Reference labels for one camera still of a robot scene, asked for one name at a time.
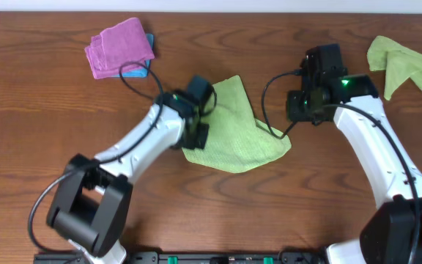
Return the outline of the light green cloth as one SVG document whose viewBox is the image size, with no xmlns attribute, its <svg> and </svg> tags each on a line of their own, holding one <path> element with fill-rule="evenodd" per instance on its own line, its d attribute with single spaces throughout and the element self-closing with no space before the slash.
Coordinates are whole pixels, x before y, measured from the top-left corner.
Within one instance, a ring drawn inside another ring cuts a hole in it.
<svg viewBox="0 0 422 264">
<path fill-rule="evenodd" d="M 253 109 L 239 76 L 213 85 L 217 105 L 203 121 L 210 125 L 203 150 L 183 149 L 187 161 L 230 173 L 247 172 L 284 156 L 288 136 L 277 139 Z"/>
</svg>

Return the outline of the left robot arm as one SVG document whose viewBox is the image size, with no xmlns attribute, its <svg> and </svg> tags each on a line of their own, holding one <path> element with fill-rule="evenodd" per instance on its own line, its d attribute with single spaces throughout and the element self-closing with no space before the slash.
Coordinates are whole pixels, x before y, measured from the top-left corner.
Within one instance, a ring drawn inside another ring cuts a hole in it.
<svg viewBox="0 0 422 264">
<path fill-rule="evenodd" d="M 208 100 L 215 92 L 165 93 L 145 118 L 114 146 L 93 159 L 77 154 L 65 167 L 47 215 L 47 224 L 71 243 L 84 263 L 124 263 L 119 239 L 125 228 L 133 186 L 165 150 L 204 148 Z"/>
</svg>

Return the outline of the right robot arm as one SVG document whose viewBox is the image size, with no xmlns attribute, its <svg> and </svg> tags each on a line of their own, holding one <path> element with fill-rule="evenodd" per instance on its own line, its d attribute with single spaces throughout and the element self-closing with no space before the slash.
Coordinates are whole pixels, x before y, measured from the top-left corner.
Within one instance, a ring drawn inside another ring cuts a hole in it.
<svg viewBox="0 0 422 264">
<path fill-rule="evenodd" d="M 366 75 L 332 78 L 290 91 L 295 122 L 331 121 L 355 151 L 377 206 L 356 239 L 327 247 L 328 263 L 422 263 L 422 173 L 393 131 Z"/>
</svg>

